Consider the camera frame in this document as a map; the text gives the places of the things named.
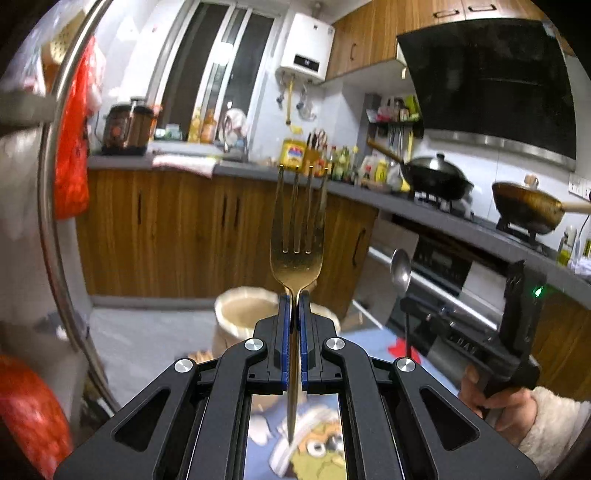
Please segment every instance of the floor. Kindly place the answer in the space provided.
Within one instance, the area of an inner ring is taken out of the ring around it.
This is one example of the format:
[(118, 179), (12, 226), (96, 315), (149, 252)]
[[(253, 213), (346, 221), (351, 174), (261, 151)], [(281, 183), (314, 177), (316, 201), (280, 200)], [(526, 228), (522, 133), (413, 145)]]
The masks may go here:
[(213, 310), (94, 309), (90, 316), (92, 339), (122, 406), (177, 358), (211, 350), (215, 325)]

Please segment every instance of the window frame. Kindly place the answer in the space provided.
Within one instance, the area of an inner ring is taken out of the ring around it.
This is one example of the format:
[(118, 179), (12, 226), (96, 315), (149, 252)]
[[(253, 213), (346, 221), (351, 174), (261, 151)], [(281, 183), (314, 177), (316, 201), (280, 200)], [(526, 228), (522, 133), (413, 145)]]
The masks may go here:
[[(164, 67), (164, 70), (163, 70), (163, 73), (162, 73), (162, 76), (161, 76), (161, 79), (160, 79), (160, 82), (158, 85), (158, 90), (157, 90), (155, 101), (154, 101), (154, 103), (156, 103), (156, 104), (159, 104), (162, 102), (162, 98), (164, 96), (164, 91), (166, 89), (166, 84), (167, 84), (168, 79), (170, 77), (170, 73), (171, 73), (171, 70), (173, 67), (174, 60), (175, 60), (176, 56), (178, 55), (178, 50), (180, 48), (180, 44), (181, 44), (181, 42), (182, 42), (182, 40), (189, 28), (189, 24), (191, 22), (191, 19), (193, 18), (193, 15), (197, 11), (197, 7), (199, 6), (200, 3), (202, 3), (201, 0), (186, 0), (186, 2), (192, 2), (192, 5), (187, 13), (187, 16), (185, 17), (184, 21), (182, 22), (182, 24), (176, 34), (175, 40), (173, 42), (173, 46), (170, 51), (170, 55), (169, 55), (168, 59), (166, 60), (165, 67)], [(252, 95), (250, 98), (250, 104), (249, 104), (249, 108), (248, 108), (247, 121), (248, 121), (248, 124), (250, 125), (250, 129), (248, 132), (248, 141), (250, 142), (252, 139), (253, 132), (255, 130), (255, 128), (254, 128), (255, 122), (258, 119), (258, 114), (259, 114), (259, 110), (260, 110), (260, 103), (261, 103), (261, 94), (264, 89), (264, 86), (266, 85), (267, 65), (268, 65), (269, 61), (272, 59), (275, 48), (277, 46), (278, 36), (279, 36), (280, 30), (281, 30), (281, 23), (282, 23), (284, 15), (274, 14), (271, 12), (264, 12), (264, 11), (259, 10), (258, 8), (252, 7), (247, 4), (241, 4), (241, 3), (230, 2), (230, 1), (225, 1), (225, 0), (213, 0), (213, 1), (206, 1), (204, 3), (227, 5), (228, 10), (226, 11), (224, 19), (220, 25), (220, 28), (217, 31), (216, 38), (215, 38), (213, 45), (212, 45), (212, 49), (209, 52), (209, 56), (207, 58), (207, 62), (206, 62), (206, 65), (205, 65), (205, 68), (203, 71), (203, 75), (200, 79), (197, 97), (194, 100), (193, 115), (196, 113), (197, 108), (202, 106), (203, 99), (204, 99), (206, 91), (207, 91), (207, 83), (209, 81), (211, 72), (212, 72), (212, 70), (214, 68), (214, 64), (215, 64), (213, 61), (213, 51), (215, 50), (216, 45), (221, 43), (222, 38), (223, 38), (226, 30), (228, 29), (228, 26), (229, 26), (230, 21), (232, 19), (232, 14), (233, 14), (234, 10), (237, 8), (242, 8), (242, 9), (246, 10), (244, 18), (242, 19), (242, 24), (241, 24), (240, 29), (238, 31), (238, 35), (236, 36), (236, 40), (234, 42), (232, 56), (230, 57), (230, 60), (228, 61), (228, 65), (226, 66), (226, 70), (224, 72), (224, 76), (222, 79), (222, 84), (220, 85), (220, 91), (219, 91), (219, 94), (217, 97), (217, 102), (216, 102), (216, 107), (215, 107), (215, 118), (218, 122), (221, 121), (221, 119), (218, 117), (222, 112), (223, 101), (226, 96), (226, 90), (228, 88), (228, 84), (230, 82), (230, 75), (232, 74), (232, 69), (233, 69), (234, 63), (236, 61), (236, 55), (238, 53), (238, 49), (240, 48), (240, 44), (242, 42), (244, 32), (246, 31), (246, 27), (248, 26), (248, 22), (252, 16), (252, 14), (260, 15), (262, 17), (271, 18), (273, 20), (271, 30), (269, 32), (269, 36), (267, 37), (267, 42), (265, 44), (265, 49), (264, 49), (263, 55), (261, 57), (261, 63), (259, 65), (259, 69), (256, 74), (256, 80), (255, 80), (254, 87), (252, 89)], [(205, 114), (206, 114), (206, 112), (202, 110), (201, 111), (202, 119), (205, 118)]]

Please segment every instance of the pan handle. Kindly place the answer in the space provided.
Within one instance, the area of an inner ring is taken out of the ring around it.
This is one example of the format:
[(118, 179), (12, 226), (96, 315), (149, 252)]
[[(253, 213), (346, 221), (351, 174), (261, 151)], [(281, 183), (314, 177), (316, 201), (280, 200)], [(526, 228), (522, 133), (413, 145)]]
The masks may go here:
[(394, 160), (396, 163), (400, 163), (400, 164), (404, 165), (404, 160), (402, 158), (400, 158), (398, 155), (396, 155), (396, 153), (394, 153), (389, 148), (385, 148), (382, 145), (377, 144), (371, 137), (367, 138), (366, 143), (367, 143), (368, 147), (371, 147), (371, 148), (377, 150), (382, 155), (386, 155), (387, 157)]
[(591, 203), (562, 202), (561, 207), (564, 212), (586, 213), (587, 215), (591, 215)]

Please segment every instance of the hand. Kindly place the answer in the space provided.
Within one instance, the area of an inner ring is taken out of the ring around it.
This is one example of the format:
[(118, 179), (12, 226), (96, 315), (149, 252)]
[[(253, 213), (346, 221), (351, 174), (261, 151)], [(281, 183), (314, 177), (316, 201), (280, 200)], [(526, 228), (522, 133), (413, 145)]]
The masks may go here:
[(538, 413), (538, 404), (531, 396), (531, 390), (520, 387), (507, 388), (486, 398), (476, 386), (479, 377), (476, 368), (468, 365), (458, 398), (480, 418), (480, 407), (502, 408), (503, 413), (496, 422), (495, 430), (512, 445), (518, 446), (531, 430)]

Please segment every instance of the window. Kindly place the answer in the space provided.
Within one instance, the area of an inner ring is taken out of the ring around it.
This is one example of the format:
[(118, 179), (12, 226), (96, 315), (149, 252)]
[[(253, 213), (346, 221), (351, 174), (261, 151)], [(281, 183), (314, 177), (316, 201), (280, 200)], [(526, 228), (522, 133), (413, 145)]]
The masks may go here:
[(229, 108), (252, 113), (274, 21), (252, 8), (200, 2), (163, 79), (158, 127), (178, 124), (186, 137), (199, 108), (202, 119), (213, 109), (218, 124)]

